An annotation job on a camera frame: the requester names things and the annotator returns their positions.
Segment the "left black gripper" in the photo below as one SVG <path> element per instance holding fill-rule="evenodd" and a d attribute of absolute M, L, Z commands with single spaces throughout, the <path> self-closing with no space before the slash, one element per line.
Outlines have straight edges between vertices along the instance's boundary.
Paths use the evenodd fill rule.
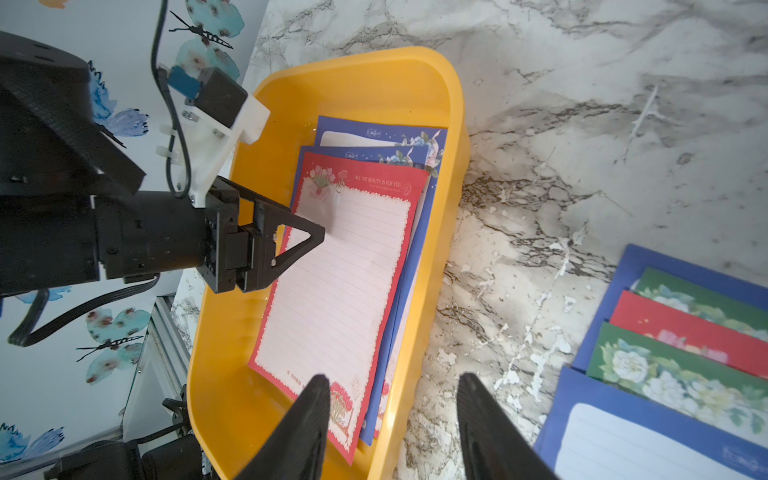
<path fill-rule="evenodd" d="M 242 200 L 253 205 L 239 288 L 266 289 L 318 247 L 325 228 L 218 177 L 215 206 L 144 191 L 144 172 L 92 119 L 90 70 L 80 58 L 1 36 L 1 293 L 126 282 L 197 268 L 232 290 Z"/>

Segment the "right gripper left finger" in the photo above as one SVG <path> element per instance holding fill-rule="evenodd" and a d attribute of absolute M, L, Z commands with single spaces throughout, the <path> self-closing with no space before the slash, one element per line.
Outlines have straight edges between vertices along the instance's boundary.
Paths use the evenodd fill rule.
<path fill-rule="evenodd" d="M 330 383 L 311 378 L 236 479 L 320 479 L 330 420 Z"/>

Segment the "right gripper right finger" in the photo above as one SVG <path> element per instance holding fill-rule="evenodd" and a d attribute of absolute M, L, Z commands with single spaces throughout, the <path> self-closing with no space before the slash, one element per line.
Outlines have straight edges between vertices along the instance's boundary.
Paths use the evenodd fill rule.
<path fill-rule="evenodd" d="M 473 373 L 459 378 L 457 418 L 468 479 L 556 477 Z"/>

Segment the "yellow plastic storage tray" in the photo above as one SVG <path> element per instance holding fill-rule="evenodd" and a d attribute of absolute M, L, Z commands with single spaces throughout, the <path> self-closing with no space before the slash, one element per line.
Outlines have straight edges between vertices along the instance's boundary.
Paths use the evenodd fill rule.
<path fill-rule="evenodd" d="M 279 71 L 253 96 L 270 118 L 258 141 L 238 149 L 233 181 L 289 205 L 325 237 L 265 290 L 205 294 L 187 383 L 194 433 L 218 475 L 233 479 L 322 374 L 331 397 L 323 477 L 387 479 L 469 162 L 459 77 L 438 52 L 405 47 Z M 423 241 L 416 211 L 430 175 L 302 154 L 322 117 L 427 134 L 441 162 Z"/>

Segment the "red stationery paper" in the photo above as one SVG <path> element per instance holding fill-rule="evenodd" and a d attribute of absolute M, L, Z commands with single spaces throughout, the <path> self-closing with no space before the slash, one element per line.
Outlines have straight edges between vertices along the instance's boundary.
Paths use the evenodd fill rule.
<path fill-rule="evenodd" d="M 428 178 L 415 167 L 318 153 L 302 154 L 297 167 L 291 209 L 325 237 L 274 283 L 249 366 L 291 398 L 326 376 L 328 438 L 347 463 Z"/>
<path fill-rule="evenodd" d="M 767 343 L 625 291 L 610 323 L 765 379 Z"/>

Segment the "green floral stationery paper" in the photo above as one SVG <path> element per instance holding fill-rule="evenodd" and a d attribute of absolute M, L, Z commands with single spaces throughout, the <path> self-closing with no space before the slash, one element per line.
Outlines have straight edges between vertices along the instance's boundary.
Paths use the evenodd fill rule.
<path fill-rule="evenodd" d="M 767 381 L 605 323 L 586 374 L 767 446 Z"/>
<path fill-rule="evenodd" d="M 631 291 L 644 298 L 767 341 L 767 311 L 691 281 L 646 267 Z"/>

